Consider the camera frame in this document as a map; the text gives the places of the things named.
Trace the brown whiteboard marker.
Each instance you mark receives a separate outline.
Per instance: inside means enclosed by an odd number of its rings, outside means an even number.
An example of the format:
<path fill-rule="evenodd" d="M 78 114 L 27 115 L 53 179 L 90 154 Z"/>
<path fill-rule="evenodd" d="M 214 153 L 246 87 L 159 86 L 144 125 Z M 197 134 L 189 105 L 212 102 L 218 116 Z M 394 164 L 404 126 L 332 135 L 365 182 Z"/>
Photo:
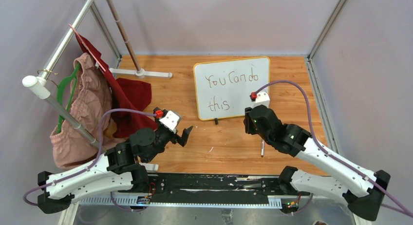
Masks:
<path fill-rule="evenodd" d="M 265 141 L 262 140 L 261 141 L 261 158 L 264 157 L 264 154 L 265 154 Z"/>

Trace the yellow-framed whiteboard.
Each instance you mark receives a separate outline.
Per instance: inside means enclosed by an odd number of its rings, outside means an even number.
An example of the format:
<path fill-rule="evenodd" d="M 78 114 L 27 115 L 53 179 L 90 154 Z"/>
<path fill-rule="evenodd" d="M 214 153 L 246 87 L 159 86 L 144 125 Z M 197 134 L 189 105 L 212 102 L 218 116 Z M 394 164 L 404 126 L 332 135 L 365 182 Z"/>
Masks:
<path fill-rule="evenodd" d="M 193 67 L 200 120 L 243 116 L 250 94 L 270 81 L 270 59 L 252 57 L 197 63 Z"/>

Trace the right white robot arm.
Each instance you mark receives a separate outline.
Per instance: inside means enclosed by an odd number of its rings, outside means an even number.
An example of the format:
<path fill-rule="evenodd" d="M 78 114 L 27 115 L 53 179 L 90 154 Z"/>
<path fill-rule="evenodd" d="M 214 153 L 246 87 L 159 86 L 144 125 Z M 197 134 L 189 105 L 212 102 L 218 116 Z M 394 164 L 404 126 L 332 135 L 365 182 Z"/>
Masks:
<path fill-rule="evenodd" d="M 310 132 L 295 124 L 283 124 L 274 111 L 264 105 L 244 110 L 245 132 L 259 135 L 280 153 L 297 157 L 328 173 L 327 177 L 309 174 L 286 166 L 279 175 L 283 194 L 303 191 L 333 199 L 358 217 L 376 221 L 390 174 L 363 168 L 331 151 Z"/>

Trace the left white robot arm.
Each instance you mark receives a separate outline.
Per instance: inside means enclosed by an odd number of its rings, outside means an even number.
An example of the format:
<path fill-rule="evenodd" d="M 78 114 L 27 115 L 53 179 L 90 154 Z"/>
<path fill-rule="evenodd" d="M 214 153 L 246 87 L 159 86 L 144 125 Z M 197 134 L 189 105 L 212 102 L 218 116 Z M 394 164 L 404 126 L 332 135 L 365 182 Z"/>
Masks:
<path fill-rule="evenodd" d="M 184 129 L 182 135 L 178 135 L 163 125 L 156 130 L 143 128 L 100 155 L 96 163 L 89 161 L 62 173 L 39 173 L 38 185 L 43 193 L 37 198 L 38 208 L 45 214 L 53 214 L 105 192 L 146 191 L 149 177 L 143 164 L 164 152 L 168 143 L 185 146 L 192 129 Z"/>

